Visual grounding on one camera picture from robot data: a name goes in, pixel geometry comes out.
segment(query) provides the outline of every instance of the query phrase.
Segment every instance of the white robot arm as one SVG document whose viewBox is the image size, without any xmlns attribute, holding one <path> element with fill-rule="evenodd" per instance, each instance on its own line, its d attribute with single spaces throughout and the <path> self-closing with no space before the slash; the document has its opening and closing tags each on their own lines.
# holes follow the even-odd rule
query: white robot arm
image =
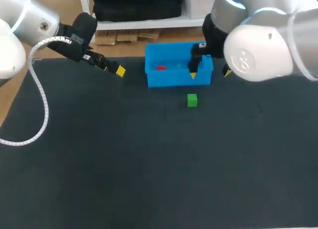
<svg viewBox="0 0 318 229">
<path fill-rule="evenodd" d="M 203 25 L 207 43 L 193 47 L 190 73 L 210 54 L 248 81 L 291 74 L 317 80 L 317 16 L 317 0 L 215 0 Z"/>
<path fill-rule="evenodd" d="M 21 42 L 33 47 L 54 36 L 67 37 L 71 43 L 54 42 L 43 47 L 123 76 L 125 70 L 118 63 L 91 51 L 89 44 L 96 29 L 97 20 L 87 13 L 80 14 L 70 26 L 60 23 L 59 15 L 38 0 L 0 0 L 0 87 L 25 65 Z"/>
</svg>

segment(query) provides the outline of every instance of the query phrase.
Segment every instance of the black table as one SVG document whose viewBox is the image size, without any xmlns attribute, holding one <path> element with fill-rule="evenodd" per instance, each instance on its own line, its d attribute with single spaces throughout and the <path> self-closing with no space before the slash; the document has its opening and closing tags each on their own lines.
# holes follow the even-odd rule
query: black table
<svg viewBox="0 0 318 229">
<path fill-rule="evenodd" d="M 0 146 L 2 229 L 255 229 L 318 226 L 318 84 L 300 77 L 148 89 L 65 59 L 37 61 L 50 120 Z M 188 93 L 198 108 L 186 106 Z M 32 137 L 43 106 L 30 75 L 0 129 Z"/>
</svg>

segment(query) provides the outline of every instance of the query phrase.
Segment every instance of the red object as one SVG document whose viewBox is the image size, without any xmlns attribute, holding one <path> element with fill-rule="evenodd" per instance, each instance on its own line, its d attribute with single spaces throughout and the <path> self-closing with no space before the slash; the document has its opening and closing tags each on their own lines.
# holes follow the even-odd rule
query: red object
<svg viewBox="0 0 318 229">
<path fill-rule="evenodd" d="M 165 67 L 165 66 L 159 66 L 158 68 L 157 68 L 157 70 L 167 70 L 167 68 Z"/>
</svg>

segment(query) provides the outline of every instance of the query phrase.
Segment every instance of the green cube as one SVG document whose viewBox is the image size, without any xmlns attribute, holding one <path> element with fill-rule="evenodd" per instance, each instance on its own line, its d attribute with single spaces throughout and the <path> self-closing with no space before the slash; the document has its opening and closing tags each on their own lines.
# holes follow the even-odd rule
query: green cube
<svg viewBox="0 0 318 229">
<path fill-rule="evenodd" d="M 197 107 L 198 97 L 197 94 L 188 94 L 188 107 Z"/>
</svg>

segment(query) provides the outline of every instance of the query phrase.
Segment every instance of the blue bin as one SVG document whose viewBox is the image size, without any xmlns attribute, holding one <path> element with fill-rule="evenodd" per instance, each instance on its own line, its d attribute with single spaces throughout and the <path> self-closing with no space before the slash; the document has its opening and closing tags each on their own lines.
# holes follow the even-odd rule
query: blue bin
<svg viewBox="0 0 318 229">
<path fill-rule="evenodd" d="M 148 44 L 145 64 L 148 87 L 209 85 L 213 71 L 210 57 L 203 56 L 195 79 L 190 75 L 188 63 L 193 44 L 196 43 Z M 158 66 L 167 70 L 157 70 Z"/>
</svg>

